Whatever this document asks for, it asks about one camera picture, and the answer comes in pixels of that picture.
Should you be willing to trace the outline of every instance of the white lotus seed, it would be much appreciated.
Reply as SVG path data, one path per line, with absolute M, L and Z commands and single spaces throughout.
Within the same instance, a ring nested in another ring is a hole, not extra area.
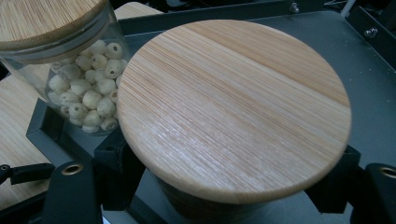
M 98 114 L 104 118 L 112 117 L 116 112 L 116 106 L 109 98 L 103 98 L 96 109 Z
M 62 60 L 60 60 L 60 63 L 61 63 L 62 65 L 74 63 L 76 57 L 77 57 L 77 56 L 72 56 L 72 57 L 69 57 L 69 58 L 62 59 Z
M 93 84 L 96 82 L 95 80 L 95 71 L 94 70 L 88 70 L 85 72 L 85 80 L 87 80 L 89 83 Z
M 70 123 L 77 125 L 77 126 L 82 126 L 82 119 L 72 119 L 70 118 Z
M 91 57 L 91 65 L 95 69 L 98 68 L 105 68 L 107 64 L 107 57 L 103 56 L 102 54 L 93 54 Z
M 76 65 L 78 65 L 82 71 L 88 71 L 92 68 L 91 59 L 81 55 L 76 58 Z
M 50 70 L 52 70 L 52 72 L 54 72 L 55 74 L 58 74 L 58 71 L 62 66 L 63 65 L 60 62 L 51 63 Z
M 69 106 L 61 106 L 61 114 L 65 117 L 65 118 L 67 118 L 67 119 L 69 119 L 70 118 L 70 115 L 69 115 Z
M 116 82 L 113 79 L 104 78 L 97 83 L 97 86 L 99 92 L 106 95 L 116 89 Z
M 91 83 L 82 78 L 70 81 L 70 86 L 73 93 L 79 96 L 82 96 L 87 90 L 92 88 Z
M 119 77 L 117 77 L 117 79 L 116 79 L 117 88 L 120 87 L 121 77 L 122 77 L 122 76 L 119 76 Z
M 96 42 L 90 46 L 90 52 L 91 54 L 105 54 L 106 53 L 105 41 L 96 40 Z
M 121 59 L 122 58 L 122 47 L 117 43 L 110 43 L 106 48 L 106 56 L 110 59 Z
M 100 100 L 102 100 L 102 95 L 96 91 L 87 91 L 82 98 L 82 103 L 89 109 L 96 109 Z
M 110 98 L 110 100 L 114 103 L 117 104 L 117 99 L 119 98 L 119 90 L 115 89 L 113 90 L 108 97 Z
M 75 64 L 67 64 L 59 69 L 58 76 L 64 80 L 77 79 L 81 76 L 81 70 Z
M 74 103 L 69 106 L 69 115 L 72 119 L 84 119 L 87 113 L 88 108 L 82 103 Z
M 62 105 L 62 104 L 61 104 L 61 94 L 62 94 L 62 92 L 50 91 L 50 92 L 48 93 L 49 100 L 50 100 L 53 104 L 55 104 L 55 105 L 57 105 L 57 106 L 61 106 L 61 105 Z
M 105 70 L 102 70 L 102 69 L 98 69 L 98 70 L 96 70 L 95 71 L 95 81 L 96 82 L 100 82 L 102 79 L 105 79 L 106 78 L 106 76 L 105 76 Z
M 128 61 L 126 61 L 125 59 L 122 59 L 121 63 L 122 63 L 122 70 L 124 70 L 126 68 L 126 66 L 128 65 Z
M 93 84 L 93 85 L 92 85 L 92 89 L 93 89 L 94 91 L 96 91 L 96 92 L 99 92 L 99 87 L 98 87 L 97 84 Z
M 82 131 L 84 133 L 96 133 L 97 131 L 99 131 L 99 126 L 86 126 L 86 125 L 83 125 L 82 126 Z
M 73 92 L 64 92 L 60 97 L 61 105 L 70 106 L 74 103 L 79 103 L 78 96 Z
M 105 75 L 108 78 L 119 77 L 122 73 L 122 62 L 117 59 L 108 60 Z
M 87 116 L 85 116 L 83 120 L 83 124 L 86 126 L 99 126 L 101 122 L 102 119 L 96 110 L 88 112 Z
M 63 80 L 58 75 L 53 76 L 49 80 L 49 88 L 52 89 L 53 91 L 67 91 L 69 87 L 70 87 L 69 83 Z
M 79 55 L 81 56 L 85 56 L 87 58 L 91 58 L 92 57 L 92 53 L 90 52 L 90 49 L 84 49 L 82 52 L 79 53 Z
M 110 131 L 117 128 L 118 123 L 114 118 L 105 118 L 103 122 L 100 124 L 100 127 L 105 131 Z

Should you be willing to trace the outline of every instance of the jar lid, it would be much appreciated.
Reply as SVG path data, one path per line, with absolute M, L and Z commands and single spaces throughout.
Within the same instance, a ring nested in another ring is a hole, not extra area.
M 351 111 L 331 66 L 248 21 L 162 33 L 124 70 L 119 121 L 152 173 L 190 195 L 262 203 L 304 190 L 347 146 Z
M 0 51 L 48 45 L 82 29 L 107 0 L 0 0 Z

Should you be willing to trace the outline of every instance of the wooden surface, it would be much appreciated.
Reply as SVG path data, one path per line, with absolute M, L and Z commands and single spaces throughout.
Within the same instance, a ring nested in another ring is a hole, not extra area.
M 106 2 L 0 0 L 0 49 L 28 49 L 71 35 L 98 15 Z
M 117 8 L 115 12 L 117 19 L 119 20 L 128 19 L 132 17 L 150 16 L 150 15 L 162 13 L 157 9 L 154 9 L 152 7 L 146 7 L 145 5 L 142 5 L 138 2 L 127 3 L 122 7 Z
M 336 164 L 351 112 L 301 41 L 246 21 L 200 21 L 149 41 L 119 88 L 120 126 L 159 178 L 221 203 L 306 189 Z
M 133 3 L 127 9 L 130 17 L 158 13 L 155 9 Z M 48 160 L 26 138 L 26 130 L 35 108 L 38 93 L 26 82 L 12 75 L 0 81 L 0 164 L 11 167 L 47 162 Z M 36 181 L 11 186 L 9 180 L 0 185 L 0 210 L 46 190 L 48 181 Z

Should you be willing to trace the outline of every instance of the black clamp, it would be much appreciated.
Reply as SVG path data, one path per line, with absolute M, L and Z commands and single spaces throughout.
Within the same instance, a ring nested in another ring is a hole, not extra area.
M 396 223 L 396 167 L 371 163 L 359 167 L 361 154 L 348 146 L 337 165 L 305 193 L 320 213 L 344 213 L 353 206 L 352 224 Z
M 7 164 L 0 166 L 0 185 L 8 178 L 11 185 L 50 178 L 55 169 L 50 163 L 39 163 L 11 168 Z

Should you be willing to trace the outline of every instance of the glass jar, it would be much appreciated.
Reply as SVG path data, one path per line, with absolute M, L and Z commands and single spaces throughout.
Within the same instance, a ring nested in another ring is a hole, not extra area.
M 111 5 L 39 2 L 1 3 L 9 17 L 0 21 L 0 60 L 85 133 L 110 133 L 118 127 L 118 85 L 131 58 Z

